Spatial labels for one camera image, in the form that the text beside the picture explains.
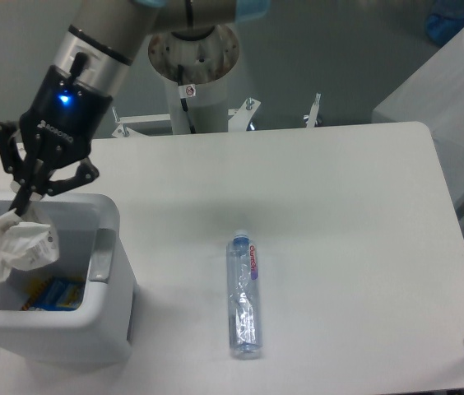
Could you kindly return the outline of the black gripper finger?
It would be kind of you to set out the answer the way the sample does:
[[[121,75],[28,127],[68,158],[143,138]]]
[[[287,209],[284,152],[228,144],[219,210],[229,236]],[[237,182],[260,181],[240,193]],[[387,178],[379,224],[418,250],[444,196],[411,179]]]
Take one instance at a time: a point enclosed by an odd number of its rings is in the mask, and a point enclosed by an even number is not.
[[[0,159],[7,174],[13,177],[13,184],[17,186],[15,197],[9,207],[18,216],[23,216],[30,205],[30,199],[36,187],[32,181],[35,177],[36,158],[26,154],[22,159],[18,149],[18,137],[21,135],[19,124],[16,122],[0,122]]]
[[[31,201],[39,201],[44,196],[54,197],[69,192],[92,183],[100,176],[99,170],[92,164],[89,157],[79,161],[76,173],[72,177],[52,180],[54,172],[55,170],[47,169],[46,165],[40,167],[38,173],[31,180]]]

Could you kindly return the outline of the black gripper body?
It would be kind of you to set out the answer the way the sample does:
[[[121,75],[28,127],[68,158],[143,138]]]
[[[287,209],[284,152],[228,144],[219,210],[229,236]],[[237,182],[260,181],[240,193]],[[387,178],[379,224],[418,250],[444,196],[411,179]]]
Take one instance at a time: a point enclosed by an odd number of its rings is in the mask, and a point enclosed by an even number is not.
[[[66,74],[52,66],[47,71],[31,107],[20,117],[24,173],[34,173],[39,160],[58,170],[90,154],[92,137],[112,97],[79,81],[85,70],[73,66]]]

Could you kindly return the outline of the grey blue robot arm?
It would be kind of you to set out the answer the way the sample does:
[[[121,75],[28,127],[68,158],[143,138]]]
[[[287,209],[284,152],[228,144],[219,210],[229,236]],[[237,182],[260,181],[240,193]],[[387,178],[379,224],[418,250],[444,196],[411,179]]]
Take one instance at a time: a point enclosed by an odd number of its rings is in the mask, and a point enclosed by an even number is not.
[[[53,64],[16,122],[0,122],[0,157],[13,177],[11,210],[31,199],[93,182],[89,154],[96,129],[144,39],[175,33],[189,40],[216,26],[266,15],[268,1],[84,1]]]

